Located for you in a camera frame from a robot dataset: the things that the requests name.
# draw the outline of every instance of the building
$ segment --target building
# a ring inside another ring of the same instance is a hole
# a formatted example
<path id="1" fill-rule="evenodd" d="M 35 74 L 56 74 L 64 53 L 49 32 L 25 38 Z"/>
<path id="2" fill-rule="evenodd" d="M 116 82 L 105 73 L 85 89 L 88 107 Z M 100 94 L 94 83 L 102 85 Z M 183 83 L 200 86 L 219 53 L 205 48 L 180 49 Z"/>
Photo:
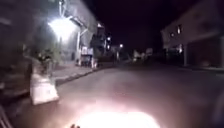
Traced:
<path id="1" fill-rule="evenodd" d="M 167 58 L 169 51 L 176 50 L 185 66 L 224 67 L 224 10 L 220 2 L 201 0 L 161 31 Z"/>
<path id="2" fill-rule="evenodd" d="M 99 58 L 105 54 L 106 50 L 106 30 L 101 26 L 97 28 L 97 33 L 94 34 L 91 46 L 94 48 L 94 54 L 96 58 Z"/>
<path id="3" fill-rule="evenodd" d="M 66 9 L 66 12 L 79 22 L 79 31 L 75 33 L 68 48 L 75 50 L 75 59 L 80 60 L 82 49 L 90 48 L 93 35 L 97 33 L 98 22 L 82 0 L 67 0 Z"/>
<path id="4" fill-rule="evenodd" d="M 32 42 L 38 26 L 50 10 L 57 8 L 55 5 L 53 0 L 0 0 L 0 82 L 4 83 L 4 89 L 29 90 L 32 68 L 24 49 L 28 44 L 35 44 Z"/>

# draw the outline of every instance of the asphalt road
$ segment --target asphalt road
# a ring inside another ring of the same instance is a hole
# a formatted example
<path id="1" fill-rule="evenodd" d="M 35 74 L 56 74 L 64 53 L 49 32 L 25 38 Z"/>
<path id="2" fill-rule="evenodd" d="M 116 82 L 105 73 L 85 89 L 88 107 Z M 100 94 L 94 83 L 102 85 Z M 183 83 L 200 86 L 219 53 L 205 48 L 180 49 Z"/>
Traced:
<path id="1" fill-rule="evenodd" d="M 66 128 L 99 110 L 141 111 L 167 128 L 204 128 L 212 120 L 223 83 L 221 74 L 166 66 L 120 67 L 59 86 L 58 102 L 32 106 L 24 100 L 7 111 L 16 128 Z"/>

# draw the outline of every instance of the curb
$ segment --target curb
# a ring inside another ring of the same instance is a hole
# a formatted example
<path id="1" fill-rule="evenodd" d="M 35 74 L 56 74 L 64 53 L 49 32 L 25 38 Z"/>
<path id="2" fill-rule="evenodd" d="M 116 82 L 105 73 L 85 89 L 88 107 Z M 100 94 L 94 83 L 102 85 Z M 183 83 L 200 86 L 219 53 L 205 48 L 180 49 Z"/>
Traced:
<path id="1" fill-rule="evenodd" d="M 159 64 L 176 67 L 176 68 L 181 68 L 181 69 L 186 69 L 186 70 L 192 70 L 192 71 L 203 71 L 203 72 L 208 72 L 208 73 L 224 74 L 224 69 L 220 70 L 218 68 L 191 67 L 191 66 L 164 64 L 164 63 L 159 63 Z"/>
<path id="2" fill-rule="evenodd" d="M 66 76 L 66 77 L 62 77 L 62 79 L 56 79 L 54 80 L 55 82 L 55 85 L 56 86 L 60 86 L 62 84 L 65 84 L 67 82 L 70 82 L 70 81 L 73 81 L 73 80 L 76 80 L 76 79 L 79 79 L 81 77 L 84 77 L 84 76 L 87 76 L 89 74 L 92 74 L 92 73 L 95 73 L 95 72 L 98 72 L 98 71 L 101 71 L 103 69 L 108 69 L 108 68 L 113 68 L 114 66 L 107 66 L 107 67 L 102 67 L 102 68 L 97 68 L 97 69 L 92 69 L 86 73 L 82 73 L 82 74 L 73 74 L 73 75 L 69 75 L 69 76 Z"/>

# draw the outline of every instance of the night sky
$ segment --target night sky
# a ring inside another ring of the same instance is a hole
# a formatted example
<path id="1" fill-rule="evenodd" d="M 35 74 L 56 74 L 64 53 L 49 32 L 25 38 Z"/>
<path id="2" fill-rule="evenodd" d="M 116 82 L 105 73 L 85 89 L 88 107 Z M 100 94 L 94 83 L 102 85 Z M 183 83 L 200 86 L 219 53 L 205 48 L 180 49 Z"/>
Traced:
<path id="1" fill-rule="evenodd" d="M 198 0 L 84 0 L 113 43 L 143 51 L 162 46 L 160 30 Z"/>

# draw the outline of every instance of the wall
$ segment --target wall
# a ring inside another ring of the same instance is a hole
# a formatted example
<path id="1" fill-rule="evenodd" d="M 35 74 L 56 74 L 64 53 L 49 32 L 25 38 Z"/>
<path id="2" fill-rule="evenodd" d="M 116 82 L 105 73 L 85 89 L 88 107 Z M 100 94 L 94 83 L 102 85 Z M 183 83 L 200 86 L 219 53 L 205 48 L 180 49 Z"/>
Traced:
<path id="1" fill-rule="evenodd" d="M 86 46 L 90 46 L 93 34 L 97 33 L 97 20 L 81 0 L 68 0 L 66 6 L 68 12 L 72 16 L 78 17 L 88 29 L 82 36 L 81 42 Z"/>
<path id="2" fill-rule="evenodd" d="M 219 21 L 215 1 L 202 0 L 161 31 L 164 47 L 187 44 L 217 35 Z M 178 26 L 181 26 L 180 34 L 177 32 Z"/>
<path id="3" fill-rule="evenodd" d="M 224 67 L 224 36 L 220 37 L 221 42 L 221 58 L 222 58 L 222 67 Z"/>
<path id="4" fill-rule="evenodd" d="M 216 6 L 220 15 L 220 22 L 222 22 L 222 28 L 224 28 L 224 1 L 223 0 L 216 0 Z"/>
<path id="5" fill-rule="evenodd" d="M 16 64 L 22 58 L 23 44 L 33 41 L 37 24 L 50 12 L 47 0 L 1 0 L 0 1 L 0 66 Z"/>
<path id="6" fill-rule="evenodd" d="M 222 51 L 219 37 L 190 43 L 187 46 L 188 64 L 205 67 L 221 67 Z"/>

